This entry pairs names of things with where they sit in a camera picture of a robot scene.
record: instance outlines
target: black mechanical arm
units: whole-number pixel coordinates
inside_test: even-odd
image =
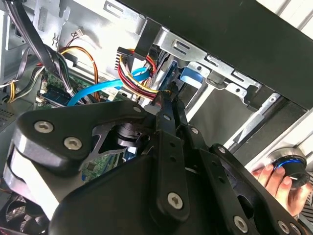
[[[20,116],[5,176],[41,205],[48,234],[308,233],[227,149],[206,146],[177,98],[159,92],[146,110],[117,101]],[[137,157],[83,185],[83,163],[129,146]]]

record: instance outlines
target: hand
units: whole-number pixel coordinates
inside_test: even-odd
[[[284,177],[285,169],[280,167],[273,172],[273,168],[273,165],[267,165],[252,175],[292,216],[298,215],[313,190],[312,185],[307,183],[298,189],[290,190],[292,180],[289,176]]]

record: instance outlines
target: silver screw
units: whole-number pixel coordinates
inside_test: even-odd
[[[191,130],[192,130],[192,132],[193,132],[193,133],[195,133],[195,134],[199,134],[199,131],[198,131],[196,128],[191,127]]]
[[[40,133],[50,133],[53,131],[53,125],[48,121],[37,121],[34,125],[36,131]]]
[[[168,121],[171,120],[171,118],[170,118],[169,116],[167,116],[166,114],[164,114],[163,117],[164,117],[166,120],[168,120]]]
[[[280,229],[284,232],[284,233],[286,233],[286,234],[289,234],[290,233],[290,230],[289,230],[289,228],[287,227],[287,225],[283,222],[283,221],[278,221],[278,225],[279,225],[279,227],[280,227]]]
[[[244,234],[246,234],[248,232],[248,226],[247,226],[246,222],[240,216],[234,217],[234,223],[235,223],[236,227],[241,232],[243,232]]]
[[[64,146],[70,150],[79,150],[83,144],[82,142],[75,137],[67,137],[64,140]]]
[[[170,192],[167,195],[167,201],[176,210],[180,210],[182,208],[183,202],[181,197],[177,193]]]
[[[134,106],[134,110],[138,113],[141,113],[141,109],[139,109],[138,107]]]
[[[295,226],[293,223],[290,223],[290,226],[293,228],[293,230],[295,230],[295,232],[296,232],[298,235],[301,235],[301,232],[300,232],[300,230],[298,229],[297,226]]]
[[[219,151],[220,151],[221,153],[226,153],[226,151],[225,151],[225,149],[224,149],[223,147],[219,147]]]
[[[277,100],[276,97],[272,97],[271,99],[269,99],[269,101],[270,101],[271,103],[274,103],[276,100]]]

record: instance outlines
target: fan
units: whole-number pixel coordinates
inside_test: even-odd
[[[43,234],[49,225],[49,220],[41,207],[27,199],[9,203],[4,221],[6,221],[4,227],[28,235]]]

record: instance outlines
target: knob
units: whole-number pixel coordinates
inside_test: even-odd
[[[269,158],[272,160],[274,169],[281,166],[285,169],[285,176],[292,179],[292,189],[299,188],[310,180],[310,176],[305,170],[307,161],[301,150],[283,148],[271,153]]]

